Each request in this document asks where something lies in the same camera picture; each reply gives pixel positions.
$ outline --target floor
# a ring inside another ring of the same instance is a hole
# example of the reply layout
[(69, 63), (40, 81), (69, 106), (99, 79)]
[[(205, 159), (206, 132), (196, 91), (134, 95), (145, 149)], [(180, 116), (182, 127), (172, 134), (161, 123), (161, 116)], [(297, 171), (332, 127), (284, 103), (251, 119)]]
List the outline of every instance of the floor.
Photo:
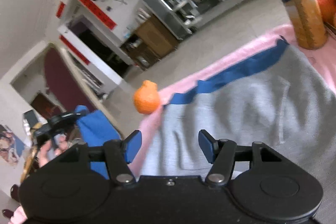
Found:
[(105, 106), (119, 122), (121, 131), (128, 135), (143, 119), (132, 102), (132, 95), (142, 81), (153, 81), (160, 90), (209, 66), (267, 30), (288, 22), (281, 0), (250, 0), (210, 22), (147, 71), (131, 69), (125, 77), (126, 83), (110, 95)]

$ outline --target gray cloth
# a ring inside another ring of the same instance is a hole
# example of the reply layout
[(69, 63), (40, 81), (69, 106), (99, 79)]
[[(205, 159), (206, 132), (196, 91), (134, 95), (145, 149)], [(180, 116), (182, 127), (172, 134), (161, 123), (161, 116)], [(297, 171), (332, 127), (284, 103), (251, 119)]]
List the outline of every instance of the gray cloth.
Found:
[(262, 141), (320, 181), (324, 198), (317, 219), (336, 223), (335, 118), (335, 94), (289, 46), (266, 71), (198, 94), (189, 105), (168, 105), (142, 175), (205, 177), (211, 165), (198, 145), (201, 129), (238, 145)]

